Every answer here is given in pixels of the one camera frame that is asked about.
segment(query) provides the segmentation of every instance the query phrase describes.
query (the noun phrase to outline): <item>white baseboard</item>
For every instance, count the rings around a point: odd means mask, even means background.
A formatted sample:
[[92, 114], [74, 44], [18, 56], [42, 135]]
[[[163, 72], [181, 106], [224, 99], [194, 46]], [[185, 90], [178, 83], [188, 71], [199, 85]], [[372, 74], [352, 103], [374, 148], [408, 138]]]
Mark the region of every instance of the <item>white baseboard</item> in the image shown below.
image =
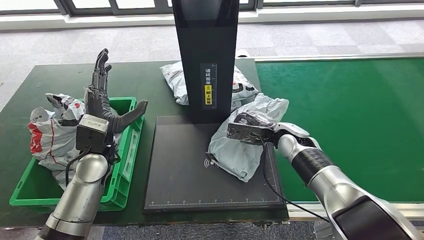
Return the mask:
[[[239, 23], [424, 18], [424, 4], [362, 5], [360, 7], [272, 7], [240, 12]], [[0, 16], [0, 30], [173, 25], [172, 14], [69, 17], [60, 14]]]

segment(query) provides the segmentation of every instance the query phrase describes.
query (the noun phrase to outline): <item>black joint segment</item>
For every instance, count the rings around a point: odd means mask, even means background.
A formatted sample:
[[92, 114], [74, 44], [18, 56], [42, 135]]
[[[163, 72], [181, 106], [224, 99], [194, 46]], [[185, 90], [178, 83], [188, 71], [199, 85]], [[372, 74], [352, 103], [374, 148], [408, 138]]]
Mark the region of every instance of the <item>black joint segment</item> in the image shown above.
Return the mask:
[[329, 157], [318, 148], [307, 148], [299, 152], [291, 162], [294, 170], [302, 178], [303, 182], [308, 185], [311, 178], [321, 169], [332, 166]]
[[83, 236], [74, 236], [74, 235], [57, 231], [55, 229], [50, 228], [47, 225], [44, 225], [44, 227], [38, 233], [38, 236], [44, 240], [84, 240], [85, 239], [85, 237]]
[[333, 216], [349, 240], [410, 240], [401, 226], [370, 199]]

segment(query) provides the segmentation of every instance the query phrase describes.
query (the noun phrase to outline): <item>black scanner column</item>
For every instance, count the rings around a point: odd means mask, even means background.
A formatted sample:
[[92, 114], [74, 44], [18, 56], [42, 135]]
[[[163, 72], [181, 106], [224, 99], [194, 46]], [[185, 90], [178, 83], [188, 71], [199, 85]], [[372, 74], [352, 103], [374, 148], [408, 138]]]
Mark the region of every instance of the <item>black scanner column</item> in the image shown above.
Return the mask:
[[239, 0], [172, 0], [190, 118], [222, 123], [231, 109]]

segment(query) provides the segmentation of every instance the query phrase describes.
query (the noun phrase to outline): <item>package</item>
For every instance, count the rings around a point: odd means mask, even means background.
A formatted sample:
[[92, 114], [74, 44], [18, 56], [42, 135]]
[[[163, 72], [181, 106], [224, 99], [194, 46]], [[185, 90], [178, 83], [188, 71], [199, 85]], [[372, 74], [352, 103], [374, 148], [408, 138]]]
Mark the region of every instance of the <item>package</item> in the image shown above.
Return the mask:
[[80, 153], [75, 149], [77, 124], [84, 103], [64, 94], [45, 94], [54, 112], [35, 108], [28, 124], [29, 148], [39, 165], [52, 171], [65, 170], [69, 160]]
[[[184, 78], [183, 63], [181, 61], [168, 64], [160, 68], [166, 83], [173, 91], [176, 103], [189, 105], [187, 96], [186, 80]], [[245, 102], [251, 102], [259, 91], [251, 84], [243, 73], [234, 66], [234, 76], [232, 81], [231, 111], [238, 109]]]
[[242, 113], [261, 117], [265, 123], [279, 122], [286, 113], [288, 106], [289, 101], [286, 99], [273, 99], [263, 93], [259, 93], [253, 102], [233, 111], [212, 136], [208, 153], [212, 154], [214, 158], [210, 160], [247, 183], [259, 166], [263, 148], [259, 145], [246, 144], [239, 140], [228, 138], [228, 124], [233, 123], [236, 117]]

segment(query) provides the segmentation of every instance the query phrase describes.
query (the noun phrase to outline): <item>robotic arm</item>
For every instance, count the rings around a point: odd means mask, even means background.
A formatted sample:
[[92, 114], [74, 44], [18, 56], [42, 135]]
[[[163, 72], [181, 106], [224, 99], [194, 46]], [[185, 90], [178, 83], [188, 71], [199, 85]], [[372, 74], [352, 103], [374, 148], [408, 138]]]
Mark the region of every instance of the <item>robotic arm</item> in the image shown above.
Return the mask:
[[91, 85], [85, 94], [86, 114], [76, 128], [76, 149], [81, 154], [75, 176], [68, 184], [56, 209], [48, 217], [35, 240], [85, 240], [96, 217], [105, 189], [105, 182], [113, 171], [119, 156], [114, 134], [122, 132], [140, 118], [147, 108], [147, 101], [140, 101], [134, 110], [118, 116], [111, 112], [108, 88], [108, 72], [112, 66], [107, 49], [97, 56]]
[[[251, 116], [243, 118], [248, 124], [254, 119]], [[278, 148], [321, 202], [336, 239], [423, 239], [395, 207], [350, 180], [307, 131], [287, 122], [272, 126], [257, 126], [257, 123], [257, 120], [255, 126], [230, 123], [227, 137], [254, 145], [264, 142], [264, 152], [268, 155], [275, 155], [274, 147]]]

